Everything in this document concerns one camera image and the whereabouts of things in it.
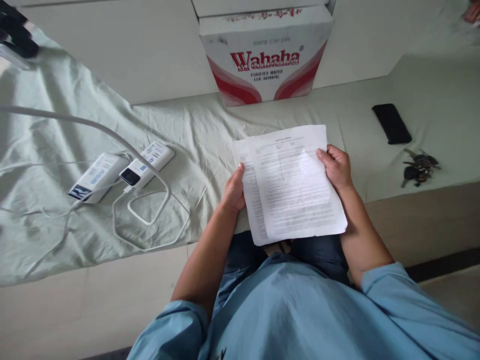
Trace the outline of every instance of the wrinkled sheet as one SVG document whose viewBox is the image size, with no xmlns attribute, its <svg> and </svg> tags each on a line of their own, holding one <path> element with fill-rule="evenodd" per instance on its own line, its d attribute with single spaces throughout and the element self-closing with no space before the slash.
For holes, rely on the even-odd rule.
<svg viewBox="0 0 480 360">
<path fill-rule="evenodd" d="M 0 103 L 96 121 L 139 151 L 154 139 L 173 149 L 176 156 L 161 174 L 172 193 L 190 209 L 191 218 L 180 240 L 170 247 L 198 241 L 221 199 L 225 182 L 236 168 L 233 140 L 300 125 L 325 124 L 328 141 L 343 148 L 335 114 L 318 101 L 315 93 L 231 108 L 225 108 L 217 94 L 132 107 L 41 31 L 35 30 L 33 36 L 42 46 L 37 65 L 32 71 L 9 67 L 0 76 Z M 102 152 L 124 150 L 97 129 L 57 120 L 0 113 L 0 126 L 0 168 L 35 164 L 0 172 L 0 206 L 18 213 L 41 208 L 51 216 L 64 213 L 74 202 L 68 190 L 91 162 Z M 61 162 L 81 163 L 58 164 Z M 35 268 L 32 264 L 60 240 L 65 219 L 0 211 L 0 286 L 138 254 L 112 231 L 111 206 L 124 188 L 123 184 L 117 185 L 100 203 L 76 210 L 69 220 L 66 241 Z M 153 179 L 136 194 L 161 189 L 160 182 Z M 128 200 L 136 194 L 129 193 L 116 207 L 118 232 L 144 248 L 173 241 L 187 220 L 185 211 L 171 198 L 158 222 L 144 226 L 127 210 Z M 159 193 L 142 198 L 134 207 L 150 219 L 163 196 Z M 236 232 L 248 228 L 243 211 Z"/>
</svg>

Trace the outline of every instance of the left hand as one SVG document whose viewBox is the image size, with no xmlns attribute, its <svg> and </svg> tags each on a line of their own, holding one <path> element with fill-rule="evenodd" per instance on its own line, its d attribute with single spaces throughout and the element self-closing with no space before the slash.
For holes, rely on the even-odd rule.
<svg viewBox="0 0 480 360">
<path fill-rule="evenodd" d="M 244 184 L 242 177 L 244 176 L 245 165 L 241 162 L 238 168 L 228 179 L 225 185 L 225 193 L 221 199 L 220 205 L 239 213 L 245 207 Z"/>
</svg>

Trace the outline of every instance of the lap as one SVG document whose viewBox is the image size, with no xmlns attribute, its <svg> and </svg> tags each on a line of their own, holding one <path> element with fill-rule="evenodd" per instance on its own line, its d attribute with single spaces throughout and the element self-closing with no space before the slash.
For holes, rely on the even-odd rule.
<svg viewBox="0 0 480 360">
<path fill-rule="evenodd" d="M 296 239 L 292 242 L 290 254 L 317 268 L 328 278 L 350 286 L 347 276 L 349 267 L 338 235 Z M 231 292 L 257 271 L 267 257 L 263 248 L 254 244 L 250 231 L 233 236 L 213 307 L 213 316 L 224 306 Z"/>
<path fill-rule="evenodd" d="M 328 278 L 350 286 L 349 265 L 338 235 L 296 239 L 292 242 L 290 254 L 317 268 Z"/>
</svg>

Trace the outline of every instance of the sheet of paper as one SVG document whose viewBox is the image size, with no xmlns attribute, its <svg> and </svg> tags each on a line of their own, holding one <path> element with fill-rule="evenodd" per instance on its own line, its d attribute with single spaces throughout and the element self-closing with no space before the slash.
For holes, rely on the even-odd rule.
<svg viewBox="0 0 480 360">
<path fill-rule="evenodd" d="M 243 194 L 245 196 L 248 222 L 250 223 L 251 236 L 257 246 L 268 244 L 267 229 L 265 228 L 262 201 L 260 200 L 257 175 L 254 164 L 250 157 L 249 143 L 247 139 L 234 141 L 231 145 L 235 164 L 243 163 L 245 173 L 243 174 Z"/>
<path fill-rule="evenodd" d="M 269 240 L 345 231 L 342 203 L 316 156 L 318 148 L 327 149 L 325 125 L 299 126 L 246 140 Z"/>
</svg>

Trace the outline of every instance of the black phone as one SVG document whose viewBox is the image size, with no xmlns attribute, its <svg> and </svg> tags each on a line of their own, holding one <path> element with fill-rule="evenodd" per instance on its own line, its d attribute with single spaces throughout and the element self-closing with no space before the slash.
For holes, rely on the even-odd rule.
<svg viewBox="0 0 480 360">
<path fill-rule="evenodd" d="M 400 117 L 395 105 L 375 105 L 371 109 L 375 112 L 390 145 L 408 144 L 412 141 L 412 136 Z"/>
</svg>

